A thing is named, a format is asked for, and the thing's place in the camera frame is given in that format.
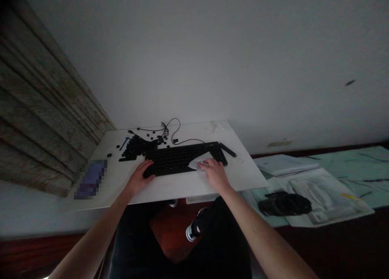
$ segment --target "white notebook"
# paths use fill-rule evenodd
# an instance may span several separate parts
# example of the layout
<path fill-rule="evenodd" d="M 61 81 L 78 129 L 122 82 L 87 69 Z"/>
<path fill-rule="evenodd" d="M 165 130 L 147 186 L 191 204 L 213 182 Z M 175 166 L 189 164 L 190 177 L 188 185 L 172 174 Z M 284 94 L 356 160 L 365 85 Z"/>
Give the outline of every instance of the white notebook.
<path fill-rule="evenodd" d="M 273 176 L 280 176 L 319 167 L 319 164 L 315 161 L 298 159 L 288 155 L 272 155 L 269 157 L 261 157 L 254 159 L 254 162 L 261 170 Z"/>

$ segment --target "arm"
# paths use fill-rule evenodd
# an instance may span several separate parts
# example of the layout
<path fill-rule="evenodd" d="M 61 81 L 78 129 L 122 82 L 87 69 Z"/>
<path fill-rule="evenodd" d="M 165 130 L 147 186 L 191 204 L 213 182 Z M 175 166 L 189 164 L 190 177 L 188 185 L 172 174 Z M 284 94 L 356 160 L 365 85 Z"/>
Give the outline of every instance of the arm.
<path fill-rule="evenodd" d="M 295 250 L 252 209 L 228 182 L 222 163 L 208 159 L 199 164 L 210 185 L 223 197 L 247 239 L 256 259 L 270 279 L 317 278 Z"/>
<path fill-rule="evenodd" d="M 152 164 L 152 161 L 146 160 L 136 168 L 122 193 L 59 263 L 50 275 L 50 279 L 95 276 L 127 204 L 155 178 L 154 175 L 147 179 L 143 178 L 144 171 Z"/>

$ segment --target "hand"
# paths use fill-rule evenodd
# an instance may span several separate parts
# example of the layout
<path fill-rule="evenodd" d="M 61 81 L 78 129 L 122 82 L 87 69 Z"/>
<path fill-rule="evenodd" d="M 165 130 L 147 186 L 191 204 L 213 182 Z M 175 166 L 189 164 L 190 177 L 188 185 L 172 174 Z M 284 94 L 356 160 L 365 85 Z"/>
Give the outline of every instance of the hand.
<path fill-rule="evenodd" d="M 208 165 L 199 163 L 199 167 L 205 170 L 208 182 L 215 191 L 222 194 L 222 192 L 232 189 L 230 183 L 228 182 L 226 172 L 224 171 L 223 163 L 218 163 L 214 159 L 207 159 L 207 162 Z"/>
<path fill-rule="evenodd" d="M 143 173 L 145 172 L 145 170 L 153 163 L 154 162 L 151 160 L 145 160 L 136 168 L 136 170 L 131 175 L 126 185 L 126 188 L 124 189 L 131 195 L 131 197 L 134 197 L 137 193 L 142 191 L 144 187 L 146 187 L 146 185 L 155 178 L 155 175 L 149 176 L 146 179 L 143 177 Z"/>

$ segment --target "beige curtain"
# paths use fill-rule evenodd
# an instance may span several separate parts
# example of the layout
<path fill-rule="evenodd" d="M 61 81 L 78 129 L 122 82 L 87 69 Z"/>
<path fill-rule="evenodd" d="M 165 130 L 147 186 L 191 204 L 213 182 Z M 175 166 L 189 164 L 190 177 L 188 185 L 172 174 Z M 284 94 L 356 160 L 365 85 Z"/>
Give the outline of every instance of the beige curtain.
<path fill-rule="evenodd" d="M 62 197 L 115 126 L 24 0 L 0 27 L 0 179 Z"/>

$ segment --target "person's left hand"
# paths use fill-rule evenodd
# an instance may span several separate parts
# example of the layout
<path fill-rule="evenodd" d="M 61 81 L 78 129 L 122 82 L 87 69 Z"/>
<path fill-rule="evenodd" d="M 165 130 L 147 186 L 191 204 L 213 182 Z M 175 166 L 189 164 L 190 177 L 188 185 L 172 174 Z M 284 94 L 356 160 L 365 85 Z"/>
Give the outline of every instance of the person's left hand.
<path fill-rule="evenodd" d="M 143 177 L 143 173 L 145 172 L 145 170 L 153 163 L 154 162 L 151 160 L 145 160 L 136 168 L 136 170 L 131 175 L 126 185 L 126 188 L 124 189 L 131 195 L 131 197 L 134 197 L 137 193 L 142 191 L 144 187 L 155 178 L 155 175 L 149 176 L 148 178 Z"/>

